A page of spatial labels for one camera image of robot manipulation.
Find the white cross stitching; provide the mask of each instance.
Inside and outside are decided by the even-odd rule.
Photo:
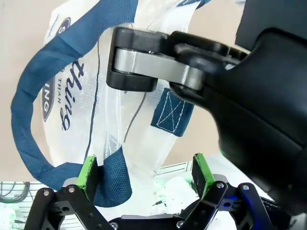
[[[163,112],[164,112],[165,107],[166,107],[167,100],[169,100],[169,106],[171,107],[171,112],[170,112],[163,120],[161,120],[162,115],[163,115]],[[174,112],[174,111],[178,108],[178,106],[179,106],[180,104],[182,104],[182,103],[183,103],[183,105],[182,105],[182,108],[181,108],[181,112],[180,112],[180,115],[179,115],[179,119],[178,119],[178,121],[177,121],[177,123],[176,123],[176,125],[175,125],[174,114],[173,114],[173,112]],[[159,117],[159,119],[158,119],[158,122],[157,122],[157,127],[159,127],[160,129],[163,129],[163,130],[165,130],[165,131],[174,133],[174,132],[176,131],[178,125],[179,125],[180,120],[181,120],[181,117],[182,117],[182,114],[183,114],[183,109],[184,109],[185,104],[186,104],[186,102],[183,101],[183,100],[181,100],[181,101],[175,106],[175,108],[173,109],[173,104],[172,104],[172,100],[171,100],[171,92],[167,92],[167,94],[166,94],[166,99],[165,99],[164,106],[163,106],[163,110],[162,110],[162,113],[161,113],[161,115],[160,115],[160,117]],[[161,124],[162,122],[164,122],[164,121],[165,121],[168,117],[170,117],[170,116],[171,116],[171,118],[172,118],[172,126],[173,126],[173,129],[172,129],[172,130],[169,130],[169,129],[166,129],[166,128],[160,126],[160,124]]]

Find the white plastic item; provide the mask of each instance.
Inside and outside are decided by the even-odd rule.
[[[55,9],[45,44],[67,30],[97,2],[70,0]],[[168,34],[174,30],[186,32],[200,2],[178,7],[181,2],[139,0],[134,23],[122,26]],[[122,147],[132,196],[111,212],[107,209],[107,219],[119,214],[150,213],[155,172],[177,139],[173,133],[150,125],[162,93],[169,88],[166,81],[159,80],[156,90],[150,93],[123,92],[106,85],[112,32],[113,28],[105,30],[89,53],[65,67],[41,92],[44,129],[54,166],[65,162],[82,164],[86,153],[95,155],[98,165],[103,165],[105,158]],[[183,110],[185,102],[174,105],[172,112],[179,105]]]

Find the blue logo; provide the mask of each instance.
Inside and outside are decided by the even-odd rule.
[[[63,33],[66,29],[68,29],[71,25],[71,18],[65,18],[60,27],[58,28],[56,32],[56,36]],[[51,112],[53,102],[54,102],[54,97],[55,97],[55,77],[50,79],[48,82],[45,83],[42,89],[42,114],[43,114],[43,119],[46,122],[47,118]],[[58,103],[61,103],[61,79],[58,79]]]

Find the silver metal bar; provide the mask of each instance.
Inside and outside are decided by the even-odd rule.
[[[114,69],[163,79],[194,90],[201,89],[204,78],[203,71],[179,63],[171,57],[120,48],[116,50]]]

